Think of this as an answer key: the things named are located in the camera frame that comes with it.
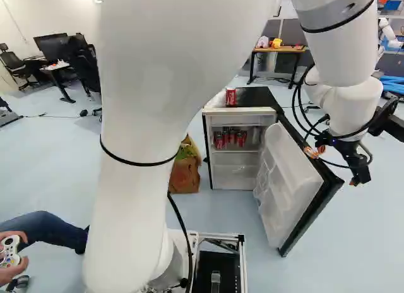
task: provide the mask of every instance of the jeans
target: jeans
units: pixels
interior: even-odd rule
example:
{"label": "jeans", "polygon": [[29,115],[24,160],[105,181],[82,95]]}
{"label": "jeans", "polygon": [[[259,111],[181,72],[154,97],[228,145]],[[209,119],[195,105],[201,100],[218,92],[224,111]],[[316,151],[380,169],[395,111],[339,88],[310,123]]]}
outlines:
{"label": "jeans", "polygon": [[21,241],[19,251],[42,241],[74,249],[78,254],[84,253],[88,235],[86,230],[68,224],[46,211],[28,213],[0,223],[0,232],[5,231],[22,231],[27,235],[28,244]]}

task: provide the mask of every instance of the light blue floor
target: light blue floor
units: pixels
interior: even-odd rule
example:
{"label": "light blue floor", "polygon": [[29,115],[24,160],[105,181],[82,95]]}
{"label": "light blue floor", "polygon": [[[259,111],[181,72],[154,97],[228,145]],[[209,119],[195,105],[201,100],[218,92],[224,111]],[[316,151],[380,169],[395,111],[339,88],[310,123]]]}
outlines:
{"label": "light blue floor", "polygon": [[[232,86],[245,85],[235,78]],[[292,92],[271,85],[282,106],[290,106]],[[75,116],[88,101],[80,85],[68,89],[74,105],[61,102],[52,87],[16,98],[4,96],[19,114]],[[292,121],[290,109],[285,109]],[[397,114],[404,117],[404,109]],[[310,113],[317,119],[320,111]],[[189,132],[205,153],[201,114]],[[98,174],[100,123],[83,119],[22,119],[0,129],[2,208],[0,221],[34,210],[48,210],[80,227],[90,221]],[[404,191],[401,188],[404,145],[387,134],[368,136],[374,154],[372,182],[360,188],[344,186],[288,258],[268,247],[256,202],[250,191],[211,191],[203,164],[198,194],[175,196],[188,229],[201,232],[241,232],[246,235],[248,286],[252,293],[380,293],[404,287]],[[342,162],[333,151],[326,158]],[[334,169],[344,180],[347,170]],[[178,228],[170,207],[169,227]],[[81,256],[72,250],[38,243],[26,251],[29,293],[80,293]],[[111,265],[109,251],[105,268]]]}

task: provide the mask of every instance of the soda can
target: soda can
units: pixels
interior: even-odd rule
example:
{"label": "soda can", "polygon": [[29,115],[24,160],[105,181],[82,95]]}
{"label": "soda can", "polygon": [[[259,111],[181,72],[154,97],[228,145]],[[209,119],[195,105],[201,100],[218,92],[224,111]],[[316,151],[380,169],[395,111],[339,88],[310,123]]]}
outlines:
{"label": "soda can", "polygon": [[238,132],[237,145],[239,146],[239,148],[244,148],[245,143],[246,142],[244,141],[244,133],[242,131]]}
{"label": "soda can", "polygon": [[247,131],[242,131],[242,138],[244,140],[244,144],[247,142]]}
{"label": "soda can", "polygon": [[227,88],[226,89],[226,106],[233,107],[237,103],[236,89]]}
{"label": "soda can", "polygon": [[215,148],[217,150],[223,150],[225,145],[222,132],[216,132],[214,140],[215,140]]}
{"label": "soda can", "polygon": [[228,127],[223,128],[222,136],[223,136],[223,143],[226,147],[230,143],[230,134]]}
{"label": "soda can", "polygon": [[236,143],[237,143],[237,131],[235,129],[230,129],[229,144],[235,145]]}

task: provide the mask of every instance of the brown paper bag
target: brown paper bag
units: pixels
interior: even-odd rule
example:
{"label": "brown paper bag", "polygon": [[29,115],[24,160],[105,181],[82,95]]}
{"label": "brown paper bag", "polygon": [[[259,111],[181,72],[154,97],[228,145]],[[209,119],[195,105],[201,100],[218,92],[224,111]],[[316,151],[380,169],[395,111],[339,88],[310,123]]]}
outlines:
{"label": "brown paper bag", "polygon": [[201,155],[198,147],[189,135],[181,142],[178,154],[171,170],[169,191],[172,194],[197,193],[200,176],[198,167]]}

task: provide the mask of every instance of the black office chair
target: black office chair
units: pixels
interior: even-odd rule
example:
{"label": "black office chair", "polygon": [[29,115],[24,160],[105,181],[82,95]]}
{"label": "black office chair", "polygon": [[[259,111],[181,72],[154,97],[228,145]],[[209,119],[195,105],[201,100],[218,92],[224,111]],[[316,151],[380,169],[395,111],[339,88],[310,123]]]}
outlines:
{"label": "black office chair", "polygon": [[26,81],[26,83],[22,86],[19,86],[18,89],[24,90],[28,86],[38,85],[38,82],[29,81],[29,77],[33,75],[32,69],[26,66],[26,64],[18,58],[12,51],[7,51],[8,46],[6,44],[0,44],[0,49],[2,53],[0,53],[0,60],[3,63],[4,67],[10,73],[10,75],[14,77],[21,78]]}
{"label": "black office chair", "polygon": [[[101,93],[97,59],[94,57],[90,47],[83,48],[83,44],[78,39],[71,37],[65,52],[64,59],[76,71],[87,96],[91,97],[91,92]],[[101,111],[102,108],[94,109],[93,115],[97,115]]]}

